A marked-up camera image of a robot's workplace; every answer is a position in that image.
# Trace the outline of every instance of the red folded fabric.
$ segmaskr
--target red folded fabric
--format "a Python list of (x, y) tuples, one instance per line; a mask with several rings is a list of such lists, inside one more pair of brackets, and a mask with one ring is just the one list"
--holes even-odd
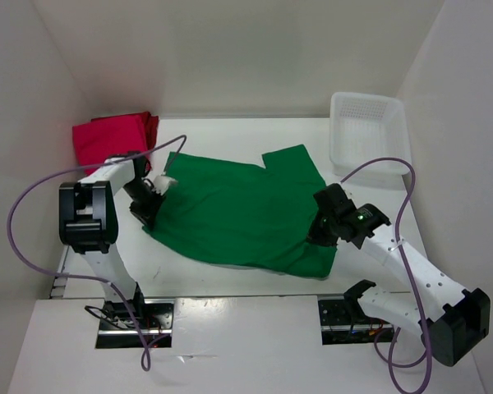
[[(92, 119), (73, 126), (73, 146), (81, 166), (102, 163), (113, 154), (152, 149), (157, 140), (159, 117), (149, 112)], [(87, 175), (94, 170), (87, 170)]]

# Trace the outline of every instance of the folded cloth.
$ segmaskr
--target folded cloth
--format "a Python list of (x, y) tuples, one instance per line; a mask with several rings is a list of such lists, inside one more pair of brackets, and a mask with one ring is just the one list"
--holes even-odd
[[(149, 112), (92, 119), (73, 126), (73, 146), (81, 166), (102, 163), (114, 154), (152, 149), (157, 140), (159, 117)], [(87, 175), (94, 172), (86, 170)]]
[(263, 155), (265, 168), (179, 154), (153, 231), (188, 258), (327, 277), (335, 248), (305, 242), (325, 187), (303, 145)]

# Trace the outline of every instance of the green t-shirt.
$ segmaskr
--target green t-shirt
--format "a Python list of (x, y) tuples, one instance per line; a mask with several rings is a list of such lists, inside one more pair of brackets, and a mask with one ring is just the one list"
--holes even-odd
[(327, 277), (335, 248), (305, 242), (316, 215), (313, 194), (325, 182), (303, 145), (263, 155), (254, 164), (180, 153), (150, 232), (157, 241), (206, 263)]

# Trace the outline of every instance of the white panel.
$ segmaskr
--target white panel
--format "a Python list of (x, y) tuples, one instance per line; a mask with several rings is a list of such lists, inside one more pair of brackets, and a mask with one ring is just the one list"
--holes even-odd
[(445, 2), (399, 97), (427, 254), (492, 300), (491, 333), (474, 354), (493, 394), (493, 0)]
[(394, 96), (443, 0), (35, 0), (104, 111), (326, 115)]
[[(329, 119), (163, 120), (159, 123), (158, 144), (180, 134), (188, 136), (185, 153), (261, 166), (263, 153), (304, 144), (326, 182), (339, 181), (329, 160)], [(170, 149), (164, 149), (154, 154), (154, 173), (162, 171), (169, 152)], [(372, 203), (392, 220), (406, 195), (400, 176), (394, 178), (388, 188), (362, 186), (352, 181), (346, 182), (344, 187), (352, 192), (356, 205)], [(115, 197), (120, 228), (117, 245), (128, 272), (148, 297), (332, 294), (343, 293), (363, 278), (376, 281), (391, 291), (406, 290), (373, 258), (344, 242), (340, 243), (332, 273), (325, 280), (187, 259), (145, 234), (141, 223), (128, 210), (130, 203), (131, 199), (123, 191)], [(410, 206), (405, 211), (401, 228), (409, 242), (424, 253)], [(80, 255), (70, 251), (68, 257), (69, 272), (91, 274)], [(104, 296), (100, 284), (67, 281), (66, 298), (97, 296)]]
[[(94, 348), (99, 324), (85, 304), (100, 305), (37, 302), (9, 394), (395, 392), (372, 344), (321, 345), (314, 296), (177, 300), (172, 348), (152, 350), (148, 373), (139, 349)], [(398, 351), (398, 362), (414, 360), (420, 340), (401, 336)], [(484, 394), (471, 355), (433, 371), (426, 394)], [(411, 391), (422, 375), (397, 376)]]
[[(47, 296), (49, 284), (10, 251), (7, 211), (32, 181), (74, 163), (71, 126), (89, 115), (31, 3), (0, 1), (0, 393), (7, 390), (35, 298)], [(57, 184), (28, 198), (15, 221), (20, 247), (50, 268), (62, 251)]]

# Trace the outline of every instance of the laundry basket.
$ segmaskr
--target laundry basket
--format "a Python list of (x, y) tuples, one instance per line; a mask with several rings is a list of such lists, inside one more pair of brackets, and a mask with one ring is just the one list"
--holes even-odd
[[(330, 102), (330, 161), (334, 172), (345, 176), (373, 158), (395, 157), (411, 162), (403, 103), (373, 94), (338, 92)], [(362, 173), (403, 175), (402, 163), (378, 162)]]

